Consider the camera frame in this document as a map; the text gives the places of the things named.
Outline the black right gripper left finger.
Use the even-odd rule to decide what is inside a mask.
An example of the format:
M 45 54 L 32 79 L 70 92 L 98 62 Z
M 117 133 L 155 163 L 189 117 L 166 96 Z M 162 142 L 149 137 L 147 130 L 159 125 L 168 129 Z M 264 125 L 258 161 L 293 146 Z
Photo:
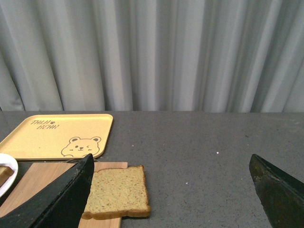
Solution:
M 91 154 L 0 219 L 2 228 L 77 228 L 94 173 Z

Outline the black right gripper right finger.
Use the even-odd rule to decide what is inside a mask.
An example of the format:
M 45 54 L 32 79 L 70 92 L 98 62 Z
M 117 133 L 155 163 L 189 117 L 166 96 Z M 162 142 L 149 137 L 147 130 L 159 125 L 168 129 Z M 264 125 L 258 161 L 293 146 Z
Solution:
M 249 171 L 267 218 L 274 228 L 304 226 L 304 184 L 253 154 Z

